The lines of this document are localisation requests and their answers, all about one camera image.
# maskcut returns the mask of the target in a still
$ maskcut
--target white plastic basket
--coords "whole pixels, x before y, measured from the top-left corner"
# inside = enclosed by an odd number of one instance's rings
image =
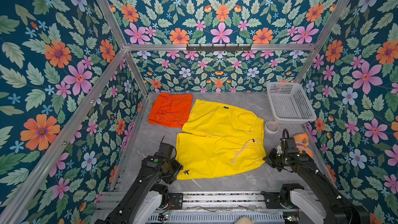
[[[316,120],[315,111],[300,84],[267,82],[266,87],[276,122],[303,124]]]

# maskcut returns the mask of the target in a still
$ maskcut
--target tape roll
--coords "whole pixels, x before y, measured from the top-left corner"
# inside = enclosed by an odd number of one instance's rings
[[[279,131],[279,125],[275,121],[267,121],[264,124],[264,129],[269,134],[276,134]]]

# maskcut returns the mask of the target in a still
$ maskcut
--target white drawstring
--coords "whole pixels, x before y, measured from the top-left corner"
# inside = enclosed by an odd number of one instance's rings
[[[257,144],[260,144],[259,142],[257,142],[257,140],[260,140],[260,139],[259,139],[259,138],[256,138],[256,139],[251,139],[251,140],[246,141],[246,143],[245,143],[243,149],[242,149],[240,152],[236,152],[236,153],[235,153],[235,158],[234,158],[234,159],[231,159],[231,163],[235,163],[235,162],[236,162],[236,159],[238,158],[238,156],[239,156],[242,152],[244,152],[244,151],[246,150],[246,146],[248,145],[249,142],[256,142]]]

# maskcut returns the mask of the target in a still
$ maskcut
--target orange shorts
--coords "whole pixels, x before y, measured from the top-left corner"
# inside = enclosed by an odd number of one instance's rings
[[[192,98],[192,95],[160,93],[153,103],[148,123],[164,127],[182,127],[188,121]]]

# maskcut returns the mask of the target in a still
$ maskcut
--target gray marble floor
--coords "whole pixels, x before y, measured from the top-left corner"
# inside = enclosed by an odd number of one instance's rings
[[[137,138],[132,150],[129,151],[128,161],[123,174],[118,179],[116,191],[127,191],[129,189],[141,168],[141,160],[148,155],[153,155],[158,150],[163,135],[165,135],[163,142],[175,145],[177,133],[182,132],[181,128],[167,128],[147,122],[152,109],[152,102],[156,101],[157,96],[158,94],[154,93],[148,96],[148,104],[143,109],[145,111],[144,117]],[[192,104],[196,99],[241,107],[254,112],[265,121],[273,119],[266,93],[193,93]],[[289,130],[291,136],[304,132],[304,128],[299,124],[281,124],[277,134],[264,132],[264,147],[267,153],[279,144],[284,128]],[[278,172],[267,164],[263,164],[260,168],[252,171],[228,177],[177,180],[169,186],[169,191],[279,191],[284,183],[300,183],[306,189],[309,189],[297,174],[286,171]]]

